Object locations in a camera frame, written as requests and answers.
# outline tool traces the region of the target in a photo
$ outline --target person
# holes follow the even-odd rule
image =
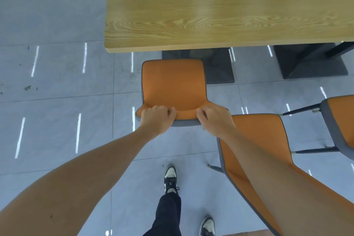
[[[86,152],[35,181],[0,212],[0,235],[77,235],[139,151],[166,132],[176,114],[174,108],[165,106],[144,110],[140,127],[131,134]],[[227,109],[203,107],[197,109],[197,117],[206,131],[228,144],[283,235],[353,234],[353,212],[242,136]],[[173,166],[166,171],[164,184],[166,191],[148,236],[181,234],[177,171]],[[200,233],[214,234],[212,219],[207,217],[204,222],[208,225],[202,225]]]

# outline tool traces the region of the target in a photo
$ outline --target finger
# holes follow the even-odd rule
[[[201,125],[206,125],[208,119],[206,118],[204,111],[200,108],[197,109],[197,118],[199,119]]]
[[[169,115],[169,120],[171,122],[171,125],[172,125],[172,122],[175,120],[176,116],[177,116],[177,110],[173,107],[170,110],[170,115]]]

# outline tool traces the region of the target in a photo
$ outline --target sneaker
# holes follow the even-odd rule
[[[179,190],[179,187],[177,187],[177,170],[175,166],[170,165],[167,167],[164,176],[164,185],[165,194],[169,192],[178,194],[177,190]]]
[[[206,216],[199,230],[199,236],[215,236],[214,220],[210,216]]]

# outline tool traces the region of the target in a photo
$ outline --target gray tile floor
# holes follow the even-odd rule
[[[107,53],[105,0],[0,0],[0,8],[2,209],[51,169],[130,133],[132,108],[141,105],[141,65],[160,59],[161,52],[134,53],[133,66],[132,53]],[[233,114],[281,113],[286,104],[295,109],[319,103],[320,87],[327,97],[354,93],[354,51],[343,56],[349,76],[283,80],[267,46],[233,50],[235,84],[207,87],[208,98]],[[320,114],[283,121],[292,150],[333,144]],[[295,155],[294,162],[354,202],[351,160],[325,153]],[[142,235],[153,222],[170,163],[178,169],[183,235],[196,235],[206,214],[214,217],[217,235],[265,228],[227,178],[207,168],[219,165],[216,140],[196,126],[171,128],[148,143],[80,235]]]

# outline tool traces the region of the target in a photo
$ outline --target wooden table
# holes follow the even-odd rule
[[[107,0],[108,52],[354,41],[354,0]]]

